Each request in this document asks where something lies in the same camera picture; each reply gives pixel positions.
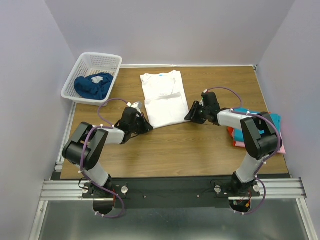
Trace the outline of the white t shirt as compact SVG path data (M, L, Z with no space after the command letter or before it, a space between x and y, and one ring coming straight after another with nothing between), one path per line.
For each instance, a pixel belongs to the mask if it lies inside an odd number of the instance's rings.
M180 71L140 76L148 120L155 129L186 123L189 106Z

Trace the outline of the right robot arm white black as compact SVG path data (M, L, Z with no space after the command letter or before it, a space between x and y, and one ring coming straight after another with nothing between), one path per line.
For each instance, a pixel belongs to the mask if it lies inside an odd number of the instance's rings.
M210 122L242 131L246 155L240 167L232 174L230 191L241 196L253 185L262 165L282 147L282 138L267 112L244 113L232 108L220 108L214 92L203 92L202 100L194 101L185 116L196 124Z

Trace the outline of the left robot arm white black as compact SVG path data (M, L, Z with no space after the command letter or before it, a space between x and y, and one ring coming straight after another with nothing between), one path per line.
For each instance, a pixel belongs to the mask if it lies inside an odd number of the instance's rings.
M121 119L112 127L93 126L81 122L62 150L62 156L79 167L93 191L101 198L112 189L112 178L100 164L105 145L123 145L130 139L149 133L154 128L137 107L126 107Z

